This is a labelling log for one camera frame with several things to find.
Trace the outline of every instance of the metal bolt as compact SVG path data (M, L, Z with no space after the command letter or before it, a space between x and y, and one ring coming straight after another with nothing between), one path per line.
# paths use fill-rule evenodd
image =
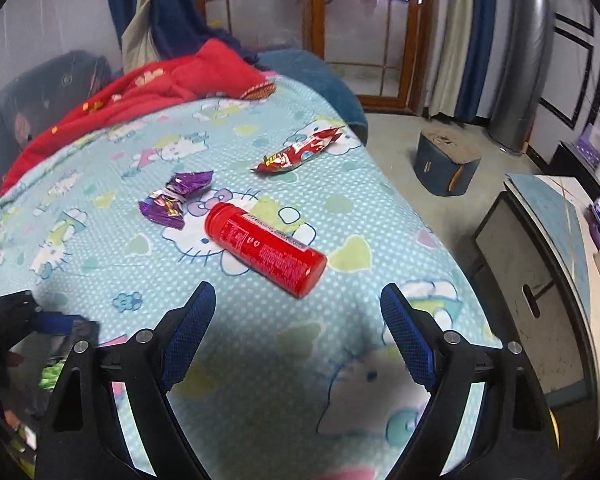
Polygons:
M74 352L76 352L77 354L81 354L87 348L89 348L89 342L85 341L84 339L81 339L74 345Z
M154 333L151 330L141 330L136 334L136 341L139 343L148 343L154 337Z
M509 341L507 348L509 349L509 352L515 355L518 355L522 352L522 345L517 341Z
M460 334L458 332L454 332L453 330L447 330L444 337L445 341L450 345L457 345L462 341Z

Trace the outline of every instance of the drawer handle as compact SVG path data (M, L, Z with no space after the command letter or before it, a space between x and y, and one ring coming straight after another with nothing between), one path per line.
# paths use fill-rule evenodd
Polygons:
M528 286L526 283L522 286L522 294L525 295L525 299L529 305L529 309L531 310L531 313L534 315L534 317L536 319L539 319L540 309L538 308L538 302L536 301L536 297L534 296L533 292L531 291L531 287Z

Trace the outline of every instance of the candy wrapper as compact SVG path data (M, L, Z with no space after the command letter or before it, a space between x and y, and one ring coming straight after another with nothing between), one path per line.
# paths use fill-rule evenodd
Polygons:
M197 191L211 183L213 171L203 173L175 173L164 188L149 193L138 202L140 212L151 222L182 229L182 205Z
M329 144L338 140L341 135L338 133L339 129L330 128L329 130L316 132L305 140L294 142L281 152L266 156L264 161L251 171L258 173L283 173L294 170L310 158L314 158Z

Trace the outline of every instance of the beige cloth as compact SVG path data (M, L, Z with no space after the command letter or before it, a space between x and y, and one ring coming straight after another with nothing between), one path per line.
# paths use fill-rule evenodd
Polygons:
M456 114L456 103L471 38L473 8L474 0L449 0L440 68L429 105L431 116L439 112L449 117Z
M136 13L122 33L122 69L125 74L160 59L149 26L150 6L151 0L138 0Z

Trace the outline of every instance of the polka dot fabric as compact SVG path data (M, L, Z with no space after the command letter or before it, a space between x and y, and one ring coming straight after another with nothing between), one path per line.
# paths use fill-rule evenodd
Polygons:
M97 320L104 343L154 327L206 280L216 313L169 400L211 477L366 468L384 478L428 395L396 357L382 288L397 283L471 342L500 343L456 263L348 128L289 174L250 171L289 137L342 124L312 90L275 79L266 101L169 108L30 171L0 199L0 296L31 288L47 310ZM174 172L207 170L211 188L187 207L183 231L139 213ZM292 235L329 258L314 290L295 300L209 240L201 225L213 200L292 219ZM468 449L481 395L475 384L447 468ZM117 402L134 463L151 471L125 394Z

